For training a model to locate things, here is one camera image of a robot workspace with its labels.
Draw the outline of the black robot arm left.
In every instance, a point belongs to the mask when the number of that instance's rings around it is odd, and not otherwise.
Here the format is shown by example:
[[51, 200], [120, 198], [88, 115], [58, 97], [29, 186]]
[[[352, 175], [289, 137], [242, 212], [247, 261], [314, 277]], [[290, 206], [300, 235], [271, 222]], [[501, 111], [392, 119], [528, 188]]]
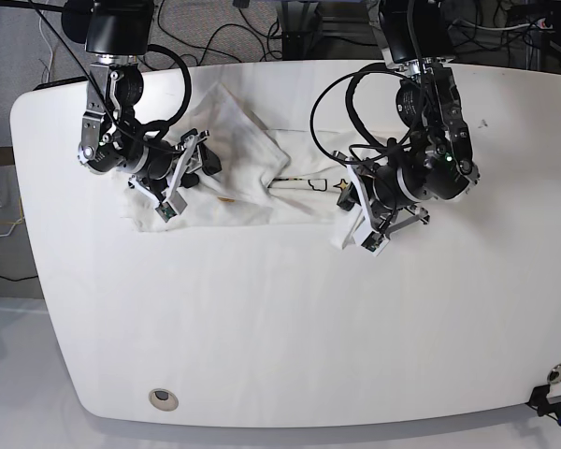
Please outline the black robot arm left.
[[[338, 198], [344, 211], [359, 209], [348, 237], [379, 251], [400, 229], [430, 219], [425, 201], [453, 201], [479, 179], [468, 125], [453, 71], [453, 44], [438, 1], [380, 1], [378, 21], [387, 42], [384, 60], [344, 76], [348, 117], [364, 139], [347, 154], [324, 151], [346, 167]], [[401, 139], [380, 142], [354, 106], [359, 82], [370, 75], [398, 78], [396, 111], [407, 127]]]

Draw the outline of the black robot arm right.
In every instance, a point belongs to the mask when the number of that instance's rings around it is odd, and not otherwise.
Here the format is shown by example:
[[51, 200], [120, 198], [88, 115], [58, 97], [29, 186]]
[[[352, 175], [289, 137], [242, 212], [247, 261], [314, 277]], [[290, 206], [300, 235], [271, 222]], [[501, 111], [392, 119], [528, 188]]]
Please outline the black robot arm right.
[[[193, 85], [179, 55], [150, 43], [154, 9], [152, 1], [93, 2], [85, 50], [97, 60], [85, 73], [88, 86], [78, 159], [95, 174], [111, 170], [127, 174], [129, 187], [168, 219], [186, 207], [179, 189], [195, 187], [202, 175], [218, 174], [222, 162], [206, 144], [207, 130], [193, 128], [175, 144], [165, 141], [170, 128], [186, 113]], [[183, 91], [171, 117], [142, 123], [135, 112], [145, 87], [138, 59], [148, 52], [177, 64]]]

